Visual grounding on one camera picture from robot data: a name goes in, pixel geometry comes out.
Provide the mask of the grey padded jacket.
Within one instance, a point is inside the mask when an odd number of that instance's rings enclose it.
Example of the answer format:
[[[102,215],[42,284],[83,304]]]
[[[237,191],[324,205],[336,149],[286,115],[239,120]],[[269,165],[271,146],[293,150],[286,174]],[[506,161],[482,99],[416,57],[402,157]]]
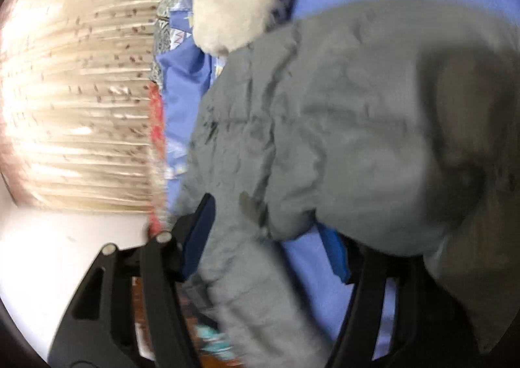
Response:
[[[321,222],[420,255],[483,352],[519,309],[519,28],[437,0],[361,1],[233,52],[174,212],[216,217],[199,272],[248,367],[324,365],[277,243]]]

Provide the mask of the blue patterned bed sheet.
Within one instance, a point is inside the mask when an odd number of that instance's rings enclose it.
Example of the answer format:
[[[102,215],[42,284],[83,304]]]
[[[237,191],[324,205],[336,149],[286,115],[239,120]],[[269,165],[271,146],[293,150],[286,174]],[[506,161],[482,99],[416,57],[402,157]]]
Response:
[[[295,0],[292,15],[296,19],[316,14],[356,0]],[[457,0],[499,13],[517,22],[519,0]],[[195,126],[197,107],[223,65],[216,58],[200,51],[191,37],[188,18],[192,0],[180,0],[167,12],[164,25],[167,47],[158,55],[165,85],[162,90],[167,167],[167,202],[173,204],[180,190],[180,169],[185,161],[186,147]],[[336,340],[351,288],[332,272],[331,264],[314,225],[296,240],[286,241],[283,248],[303,283],[310,299],[311,311],[329,339]]]

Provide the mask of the brown carved wooden headboard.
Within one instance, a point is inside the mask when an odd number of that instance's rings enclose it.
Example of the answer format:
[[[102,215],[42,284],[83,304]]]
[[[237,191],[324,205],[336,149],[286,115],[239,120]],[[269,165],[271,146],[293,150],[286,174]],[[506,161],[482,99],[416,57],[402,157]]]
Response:
[[[181,292],[182,315],[188,334],[203,367],[243,367],[228,339],[219,331],[214,321],[203,315]],[[136,341],[141,357],[155,360],[149,327],[145,314],[142,279],[132,278],[132,306],[135,321]]]

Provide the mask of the red patterned quilt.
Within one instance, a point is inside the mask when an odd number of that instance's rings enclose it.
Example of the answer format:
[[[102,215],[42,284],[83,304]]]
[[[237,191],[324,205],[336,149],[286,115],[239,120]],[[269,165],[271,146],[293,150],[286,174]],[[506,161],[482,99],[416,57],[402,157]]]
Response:
[[[151,211],[148,236],[153,237],[167,227],[167,146],[161,89],[155,82],[147,83],[149,98],[149,137]]]

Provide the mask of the beige floral curtain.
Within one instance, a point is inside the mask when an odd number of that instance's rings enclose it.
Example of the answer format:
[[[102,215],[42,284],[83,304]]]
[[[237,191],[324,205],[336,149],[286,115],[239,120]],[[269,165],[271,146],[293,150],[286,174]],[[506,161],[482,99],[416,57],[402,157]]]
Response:
[[[144,213],[161,0],[5,0],[1,172],[19,205]]]

